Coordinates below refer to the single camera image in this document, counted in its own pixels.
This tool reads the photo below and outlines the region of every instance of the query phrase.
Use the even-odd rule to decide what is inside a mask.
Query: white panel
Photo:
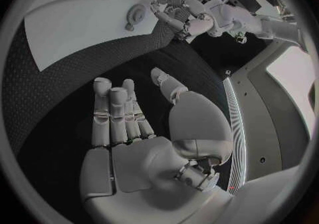
[[[311,137],[315,125],[315,113],[308,94],[315,81],[315,72],[310,56],[299,47],[292,46],[266,70],[289,94],[303,117]]]
[[[83,48],[108,40],[150,34],[157,18],[150,0],[35,0],[25,16],[28,43],[40,71]],[[131,6],[146,9],[134,31],[125,30]]]

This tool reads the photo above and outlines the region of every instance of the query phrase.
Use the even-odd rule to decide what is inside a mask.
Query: black mesh fabric
[[[22,23],[6,60],[3,83],[4,120],[15,154],[36,124],[70,93],[117,65],[165,47],[172,38],[170,28],[158,22],[150,35],[88,47],[39,72]]]

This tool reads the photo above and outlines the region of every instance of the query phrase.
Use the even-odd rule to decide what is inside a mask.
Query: gripping robotic hand
[[[161,12],[160,5],[167,4]],[[195,19],[181,22],[175,18],[178,7],[188,11]],[[303,47],[303,39],[296,24],[269,16],[252,15],[246,9],[225,4],[221,0],[211,0],[202,4],[198,0],[152,0],[150,9],[157,18],[175,30],[180,40],[207,32],[211,37],[219,37],[228,32],[237,42],[247,41],[246,32],[261,39],[281,39]]]
[[[126,79],[122,87],[112,87],[106,78],[94,81],[93,148],[82,164],[80,191],[97,222],[131,223],[139,216],[136,211],[150,212],[152,219],[158,214],[160,220],[169,206],[179,223],[213,194],[226,193],[216,186],[219,173],[213,169],[232,153],[225,116],[162,70],[152,69],[151,78],[173,104],[171,140],[155,135],[137,102],[133,80]],[[128,202],[138,209],[127,217],[119,209],[130,212]]]

